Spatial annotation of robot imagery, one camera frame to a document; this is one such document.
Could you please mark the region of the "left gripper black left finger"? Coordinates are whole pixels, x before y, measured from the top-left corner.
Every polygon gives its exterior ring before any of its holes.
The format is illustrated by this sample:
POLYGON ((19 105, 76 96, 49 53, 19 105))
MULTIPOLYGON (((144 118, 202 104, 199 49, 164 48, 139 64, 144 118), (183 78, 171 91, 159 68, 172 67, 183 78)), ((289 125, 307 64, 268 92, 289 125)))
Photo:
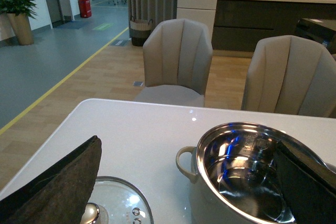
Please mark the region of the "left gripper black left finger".
POLYGON ((80 223, 97 178, 102 143, 93 136, 1 200, 1 223, 80 223))

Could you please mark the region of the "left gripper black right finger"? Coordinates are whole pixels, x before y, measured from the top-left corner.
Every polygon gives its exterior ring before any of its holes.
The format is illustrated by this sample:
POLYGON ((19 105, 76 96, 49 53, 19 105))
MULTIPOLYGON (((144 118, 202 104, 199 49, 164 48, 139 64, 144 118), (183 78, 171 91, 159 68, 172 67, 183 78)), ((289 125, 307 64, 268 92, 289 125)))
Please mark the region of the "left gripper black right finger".
POLYGON ((296 223, 335 223, 335 173, 285 142, 277 143, 274 161, 296 223))

